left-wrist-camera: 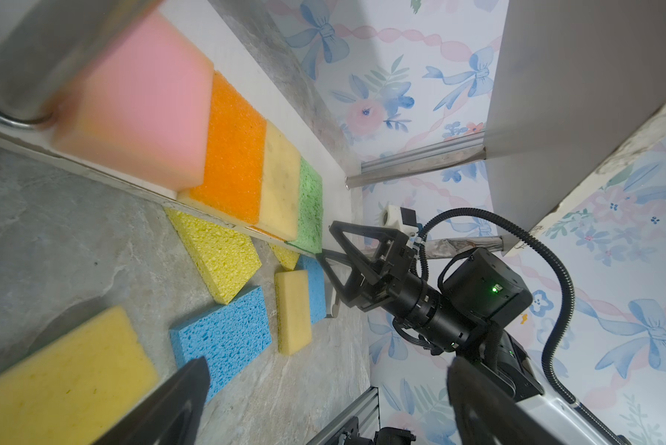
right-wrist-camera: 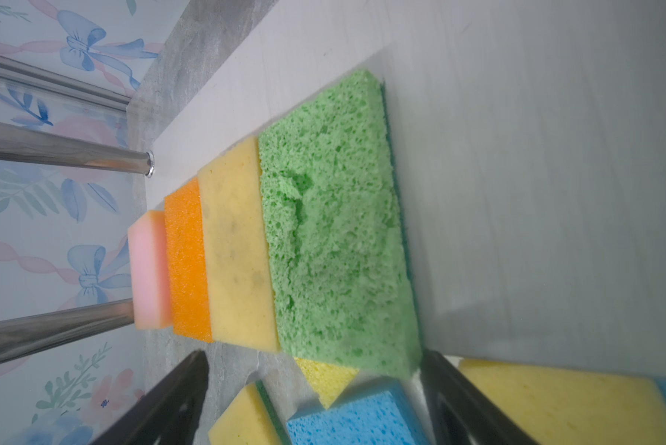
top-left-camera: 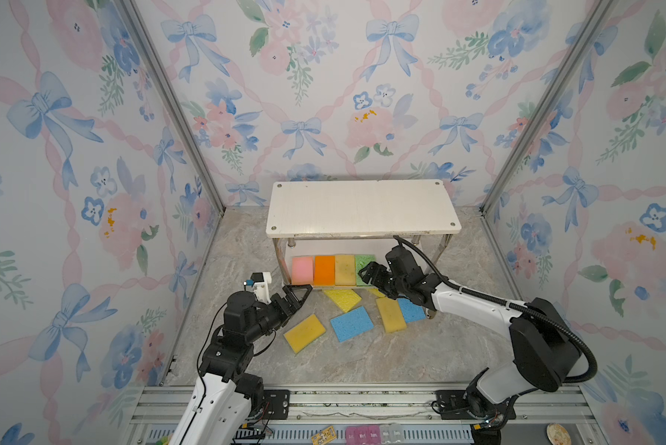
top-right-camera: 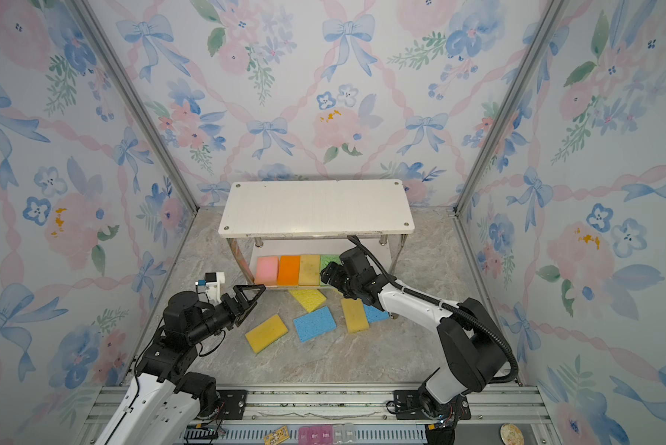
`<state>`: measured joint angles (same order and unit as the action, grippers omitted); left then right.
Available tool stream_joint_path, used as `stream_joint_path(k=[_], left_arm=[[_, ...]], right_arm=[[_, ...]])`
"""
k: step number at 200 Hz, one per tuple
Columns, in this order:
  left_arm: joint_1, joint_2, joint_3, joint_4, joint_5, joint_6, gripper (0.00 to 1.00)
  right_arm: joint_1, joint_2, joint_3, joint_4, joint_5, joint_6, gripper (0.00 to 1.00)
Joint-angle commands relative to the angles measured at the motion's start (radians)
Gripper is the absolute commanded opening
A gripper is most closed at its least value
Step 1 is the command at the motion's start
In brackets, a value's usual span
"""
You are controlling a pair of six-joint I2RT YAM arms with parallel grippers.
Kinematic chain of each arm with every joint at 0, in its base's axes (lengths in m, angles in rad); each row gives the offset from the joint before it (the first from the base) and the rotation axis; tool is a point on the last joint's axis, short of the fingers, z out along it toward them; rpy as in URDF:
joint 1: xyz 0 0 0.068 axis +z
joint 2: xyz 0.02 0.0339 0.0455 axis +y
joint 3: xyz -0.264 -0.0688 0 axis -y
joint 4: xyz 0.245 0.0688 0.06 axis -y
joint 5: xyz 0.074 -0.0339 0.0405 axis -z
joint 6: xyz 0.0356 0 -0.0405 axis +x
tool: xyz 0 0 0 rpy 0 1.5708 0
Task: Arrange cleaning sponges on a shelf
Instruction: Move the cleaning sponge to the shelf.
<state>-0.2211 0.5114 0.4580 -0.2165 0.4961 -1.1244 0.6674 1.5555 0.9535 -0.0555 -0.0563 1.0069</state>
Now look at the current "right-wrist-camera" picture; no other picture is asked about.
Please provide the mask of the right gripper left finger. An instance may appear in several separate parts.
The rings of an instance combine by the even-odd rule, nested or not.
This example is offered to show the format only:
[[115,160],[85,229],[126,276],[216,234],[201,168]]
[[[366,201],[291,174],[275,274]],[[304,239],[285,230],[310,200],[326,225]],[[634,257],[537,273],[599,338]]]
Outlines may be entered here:
[[199,428],[208,383],[206,353],[196,350],[94,442],[191,444]]

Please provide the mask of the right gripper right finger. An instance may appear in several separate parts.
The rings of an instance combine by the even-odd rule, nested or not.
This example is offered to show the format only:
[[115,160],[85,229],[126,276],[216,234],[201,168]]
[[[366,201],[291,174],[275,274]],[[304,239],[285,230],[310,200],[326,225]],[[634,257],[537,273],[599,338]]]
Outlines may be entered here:
[[439,444],[535,443],[440,352],[423,350],[420,379]]

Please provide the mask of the dark yellow sponge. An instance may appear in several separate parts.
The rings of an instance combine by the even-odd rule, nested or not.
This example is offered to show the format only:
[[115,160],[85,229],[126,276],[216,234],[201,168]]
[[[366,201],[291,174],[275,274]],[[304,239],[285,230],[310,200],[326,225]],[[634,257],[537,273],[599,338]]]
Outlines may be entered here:
[[648,378],[473,359],[458,369],[540,444],[666,444],[666,403]]

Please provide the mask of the yellow sponge bottom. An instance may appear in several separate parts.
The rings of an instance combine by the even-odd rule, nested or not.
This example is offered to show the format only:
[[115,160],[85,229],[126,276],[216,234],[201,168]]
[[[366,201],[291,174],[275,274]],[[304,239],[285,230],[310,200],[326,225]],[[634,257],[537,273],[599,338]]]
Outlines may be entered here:
[[276,353],[260,175],[254,136],[200,168],[203,246],[214,340]]

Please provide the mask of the green sponge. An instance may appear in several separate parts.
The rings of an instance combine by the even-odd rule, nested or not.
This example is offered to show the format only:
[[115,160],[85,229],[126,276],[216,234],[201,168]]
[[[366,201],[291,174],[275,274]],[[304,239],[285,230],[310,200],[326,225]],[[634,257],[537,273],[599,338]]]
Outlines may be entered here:
[[422,353],[380,81],[343,78],[264,129],[259,154],[283,350],[410,378]]

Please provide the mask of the white two-tier shelf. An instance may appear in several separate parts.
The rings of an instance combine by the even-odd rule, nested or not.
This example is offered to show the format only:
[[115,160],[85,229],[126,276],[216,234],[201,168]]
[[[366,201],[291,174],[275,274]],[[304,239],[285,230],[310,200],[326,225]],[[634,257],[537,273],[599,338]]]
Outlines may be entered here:
[[362,68],[426,345],[666,378],[666,1],[193,1],[127,109],[148,204]]

